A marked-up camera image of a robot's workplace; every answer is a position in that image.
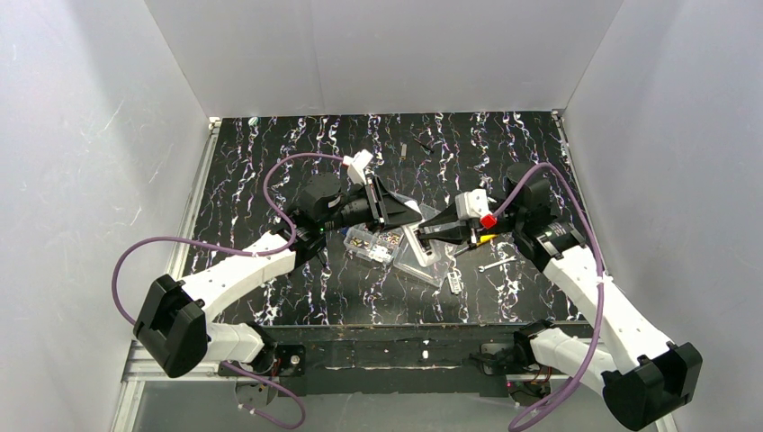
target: wrench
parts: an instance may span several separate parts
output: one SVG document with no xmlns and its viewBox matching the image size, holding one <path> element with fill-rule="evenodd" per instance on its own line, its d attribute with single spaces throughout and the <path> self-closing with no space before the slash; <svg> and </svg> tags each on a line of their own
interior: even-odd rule
<svg viewBox="0 0 763 432">
<path fill-rule="evenodd" d="M 502 260 L 500 260 L 500 261 L 498 261 L 496 263 L 493 263 L 491 265 L 480 265 L 480 266 L 477 267 L 477 271 L 480 272 L 480 273 L 485 273 L 485 270 L 490 270 L 493 267 L 500 266 L 500 265 L 508 263 L 510 261 L 514 261 L 514 257 L 513 256 L 510 257 L 510 258 L 502 259 Z"/>
</svg>

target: black marble table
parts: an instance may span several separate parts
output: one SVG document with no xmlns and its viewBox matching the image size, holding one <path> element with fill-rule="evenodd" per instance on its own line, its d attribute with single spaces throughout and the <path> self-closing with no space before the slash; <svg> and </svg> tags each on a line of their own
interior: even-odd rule
<svg viewBox="0 0 763 432">
<path fill-rule="evenodd" d="M 403 145 L 406 157 L 401 157 Z M 434 151 L 425 150 L 429 146 Z M 549 112 L 476 112 L 225 119 L 194 228 L 195 239 L 246 248 L 275 221 L 262 195 L 267 170 L 285 156 L 306 151 L 375 155 L 374 172 L 393 191 L 442 210 L 460 191 L 480 184 L 505 196 L 503 175 L 517 161 L 549 161 L 575 185 L 559 132 Z M 287 205 L 316 172 L 338 172 L 338 163 L 304 159 L 272 180 L 271 195 Z M 569 197 L 553 178 L 552 198 L 563 217 Z M 255 289 L 219 317 L 264 325 L 501 323 L 538 319 L 582 320 L 557 287 L 519 256 L 510 238 L 457 258 L 464 290 L 450 292 L 409 277 L 392 265 L 374 265 L 349 254 L 338 232 L 328 236 L 324 257 Z M 484 274 L 477 265 L 499 257 L 516 260 Z M 191 249 L 185 273 L 218 263 L 221 254 Z"/>
</svg>

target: red button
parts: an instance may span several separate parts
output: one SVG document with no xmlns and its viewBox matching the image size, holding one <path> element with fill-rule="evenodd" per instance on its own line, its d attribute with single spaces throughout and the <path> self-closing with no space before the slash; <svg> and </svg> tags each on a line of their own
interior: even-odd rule
<svg viewBox="0 0 763 432">
<path fill-rule="evenodd" d="M 497 223 L 498 220 L 495 216 L 493 216 L 493 213 L 486 214 L 485 216 L 482 216 L 482 219 L 480 219 L 480 223 L 485 228 L 493 228 Z"/>
</svg>

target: white plastic part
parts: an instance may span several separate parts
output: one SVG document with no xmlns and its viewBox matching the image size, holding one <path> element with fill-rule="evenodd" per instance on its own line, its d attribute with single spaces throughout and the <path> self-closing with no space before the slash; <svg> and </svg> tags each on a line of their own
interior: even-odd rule
<svg viewBox="0 0 763 432">
<path fill-rule="evenodd" d="M 565 250 L 563 255 L 562 259 L 552 259 L 543 274 L 593 322 L 598 299 L 593 254 L 589 247 L 578 246 Z M 668 351 L 670 338 L 633 307 L 611 277 L 605 277 L 604 284 L 601 338 L 612 354 L 617 370 L 625 374 L 640 365 L 639 356 L 655 358 Z"/>
<path fill-rule="evenodd" d="M 405 204 L 411 209 L 415 210 L 418 214 L 421 214 L 421 210 L 418 208 L 418 204 L 415 201 L 406 201 Z M 421 242 L 416 237 L 416 230 L 418 225 L 421 224 L 421 220 L 418 222 L 403 225 L 403 234 L 408 239 L 408 245 L 413 251 L 413 255 L 416 256 L 418 264 L 422 267 L 428 267 L 440 260 L 440 254 L 434 251 L 432 248 L 424 250 L 421 247 Z"/>
<path fill-rule="evenodd" d="M 347 166 L 347 174 L 350 176 L 350 180 L 356 185 L 365 185 L 365 169 L 368 164 L 371 163 L 373 155 L 368 150 L 360 150 L 355 154 L 355 157 L 349 159 L 345 156 L 342 164 Z"/>
<path fill-rule="evenodd" d="M 225 360 L 251 363 L 265 346 L 262 338 L 247 324 L 207 324 L 207 345 L 205 362 Z"/>
<path fill-rule="evenodd" d="M 281 236 L 267 232 L 247 252 L 274 250 L 286 244 Z M 183 278 L 183 289 L 194 300 L 204 300 L 207 324 L 232 302 L 258 286 L 294 269 L 296 254 L 289 249 L 270 256 L 229 256 L 217 265 Z"/>
<path fill-rule="evenodd" d="M 533 348 L 533 355 L 539 364 L 550 366 L 569 376 L 578 371 L 588 351 L 588 345 L 568 336 L 561 331 L 561 328 L 548 328 L 542 331 L 538 336 L 530 339 L 530 347 Z M 604 379 L 601 373 L 614 371 L 614 369 L 615 361 L 612 356 L 597 349 L 593 359 L 591 359 L 591 364 L 580 381 L 601 395 L 604 389 Z"/>
<path fill-rule="evenodd" d="M 490 214 L 488 193 L 484 189 L 474 189 L 471 192 L 459 193 L 455 197 L 455 211 L 459 221 L 481 219 Z"/>
</svg>

